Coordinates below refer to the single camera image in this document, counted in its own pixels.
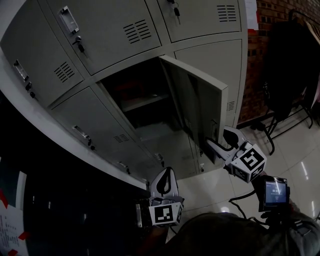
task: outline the open locker compartment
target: open locker compartment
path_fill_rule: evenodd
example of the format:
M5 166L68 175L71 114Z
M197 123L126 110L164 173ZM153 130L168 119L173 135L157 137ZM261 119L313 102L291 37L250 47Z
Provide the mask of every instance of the open locker compartment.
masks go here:
M228 86L192 66L164 55L100 82L132 131L178 180L199 173L194 142L222 142Z

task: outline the tiled floor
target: tiled floor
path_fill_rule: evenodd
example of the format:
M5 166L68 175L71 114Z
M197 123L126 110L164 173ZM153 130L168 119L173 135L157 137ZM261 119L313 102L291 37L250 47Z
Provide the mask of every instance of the tiled floor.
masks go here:
M305 117L303 111L278 125L273 136ZM263 132L242 129L247 139L256 143L267 156L265 171L270 176L286 178L290 186L290 198L300 210L310 217L320 211L320 127L314 122L308 128L310 119L274 139L275 152L269 155L271 145ZM179 194L185 198L182 223L206 212L230 212L241 216L238 209L229 203L230 198L247 194L253 190L237 177L222 168L194 177L178 180ZM237 203L247 217L261 220L259 201L254 194Z

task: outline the white paper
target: white paper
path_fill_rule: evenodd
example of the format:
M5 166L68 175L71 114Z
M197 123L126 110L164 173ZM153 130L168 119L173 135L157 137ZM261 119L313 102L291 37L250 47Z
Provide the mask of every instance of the white paper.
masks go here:
M13 249L19 256L28 256L26 241L18 238L23 232L23 211L11 205L6 209L0 200L0 252L8 255Z
M245 0L246 22L248 30L259 30L257 21L257 2L256 0Z

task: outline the digital display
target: digital display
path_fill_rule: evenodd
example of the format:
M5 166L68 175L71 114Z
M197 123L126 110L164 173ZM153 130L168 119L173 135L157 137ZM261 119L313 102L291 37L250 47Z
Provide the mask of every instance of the digital display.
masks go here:
M277 181L266 181L265 202L267 204L286 203L286 184Z

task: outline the ventilation slot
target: ventilation slot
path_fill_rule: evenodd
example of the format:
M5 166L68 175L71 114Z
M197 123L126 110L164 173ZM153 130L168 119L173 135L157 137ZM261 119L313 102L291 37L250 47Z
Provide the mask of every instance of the ventilation slot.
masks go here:
M234 5L217 5L219 22L236 22L236 8Z
M140 40L151 37L151 32L148 28L148 25L145 19L137 21L134 24L125 26L123 30L130 44L133 44Z
M119 135L119 136L115 136L115 137L113 137L113 138L114 138L118 143L129 141L129 139L127 138L127 136L124 135L124 134L121 134L121 135Z
M234 101L230 101L227 103L226 105L226 111L232 111L235 108L235 102Z
M72 77L75 72L71 69L67 62L63 63L60 67L58 67L54 73L60 79L62 83L68 80L68 78Z
M185 122L186 127L188 127L190 129L190 131L192 131L191 123L186 118L184 118L184 122Z

